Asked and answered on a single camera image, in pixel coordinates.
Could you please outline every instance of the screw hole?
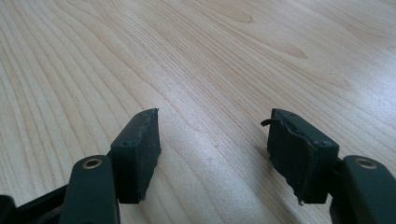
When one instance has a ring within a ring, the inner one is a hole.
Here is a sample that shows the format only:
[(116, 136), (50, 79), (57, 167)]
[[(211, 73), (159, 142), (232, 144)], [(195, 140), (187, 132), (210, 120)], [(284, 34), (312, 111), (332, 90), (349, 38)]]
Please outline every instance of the screw hole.
[(359, 166), (361, 166), (361, 167), (363, 167), (363, 168), (366, 168), (366, 169), (369, 169), (369, 170), (374, 170), (374, 169), (376, 169), (376, 164), (375, 164), (375, 162), (373, 162), (373, 161), (369, 161), (369, 160), (366, 160), (366, 159), (364, 159), (364, 158), (357, 158), (357, 159), (355, 160), (355, 162), (356, 162)]
[(100, 166), (100, 164), (102, 164), (102, 160), (91, 159), (91, 160), (85, 161), (84, 164), (82, 164), (82, 167), (84, 169), (93, 169), (93, 168)]

